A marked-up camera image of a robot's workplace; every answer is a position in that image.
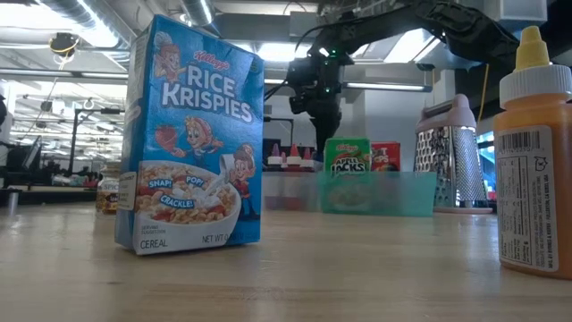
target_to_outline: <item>nutrition label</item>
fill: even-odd
[[[557,271],[551,128],[500,131],[494,143],[500,257],[523,267]]]
[[[119,200],[117,203],[119,209],[133,210],[136,188],[136,172],[128,172],[119,176]]]

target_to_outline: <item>barcode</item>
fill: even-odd
[[[526,131],[512,134],[505,134],[500,136],[499,150],[527,150],[540,149],[540,132],[539,131]]]
[[[552,253],[552,225],[546,223],[546,249],[548,251],[548,268],[554,267],[554,254]]]

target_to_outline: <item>wooden tabletop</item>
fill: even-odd
[[[92,209],[0,215],[1,321],[572,320],[572,282],[500,267],[496,216],[267,211],[257,244],[137,257]]]

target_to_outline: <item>green cereal box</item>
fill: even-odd
[[[333,138],[325,142],[320,174],[322,211],[366,214],[371,210],[371,146],[365,138]]]
[[[331,138],[325,142],[324,170],[332,176],[346,172],[367,172],[371,165],[367,138]]]

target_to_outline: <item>cereal box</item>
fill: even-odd
[[[398,142],[372,142],[372,171],[399,171],[400,160]]]
[[[343,172],[369,171],[369,139],[331,138],[325,142],[324,150],[324,170],[332,176]]]
[[[263,61],[162,16],[130,59],[115,240],[139,255],[258,241]]]
[[[325,143],[320,176],[322,210],[364,213],[371,208],[370,143],[365,138],[332,138]]]

